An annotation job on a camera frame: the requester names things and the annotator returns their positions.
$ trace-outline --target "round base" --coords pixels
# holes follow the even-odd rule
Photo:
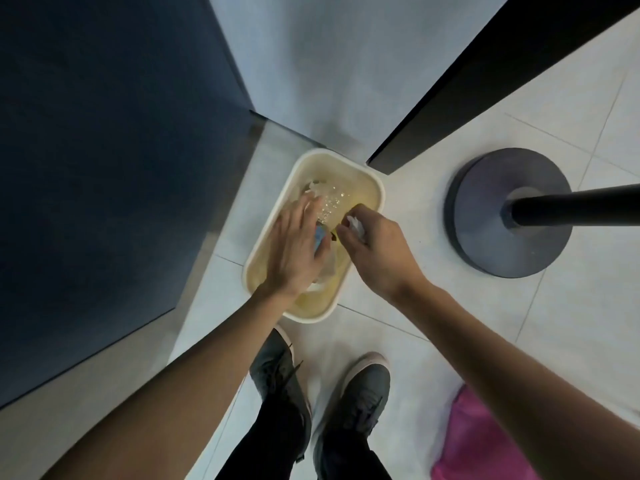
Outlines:
[[[522,278],[560,256],[571,226],[518,226],[509,202],[565,194],[571,187],[547,157],[524,148],[503,148],[475,158],[453,178],[444,206],[449,240],[462,259],[485,273]]]

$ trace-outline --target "forearm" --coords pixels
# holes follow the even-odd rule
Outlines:
[[[428,282],[396,306],[438,348],[546,479],[636,478],[640,433]]]
[[[98,423],[44,478],[182,480],[288,304],[259,288]]]

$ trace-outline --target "gray sneaker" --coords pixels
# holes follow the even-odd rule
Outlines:
[[[377,352],[364,355],[348,372],[342,383],[340,399],[327,418],[314,450],[318,478],[322,469],[324,438],[337,429],[354,431],[368,438],[378,423],[389,398],[391,373],[387,359]]]
[[[293,365],[291,340],[284,330],[276,325],[255,356],[249,374],[263,401],[269,395],[281,395],[300,411],[305,428],[305,442],[297,459],[300,461],[304,458],[311,438],[311,407],[296,377],[298,368],[300,364],[295,367]]]

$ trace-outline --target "black pants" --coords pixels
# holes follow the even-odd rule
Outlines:
[[[267,398],[217,480],[288,479],[303,436],[302,419],[295,406],[277,397]],[[390,480],[366,439],[357,433],[340,431],[327,435],[323,453],[326,480]],[[311,455],[307,451],[305,456],[310,460]]]

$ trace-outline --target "pink bag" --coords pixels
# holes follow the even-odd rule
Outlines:
[[[442,456],[432,480],[539,480],[484,404],[463,386],[451,406]]]

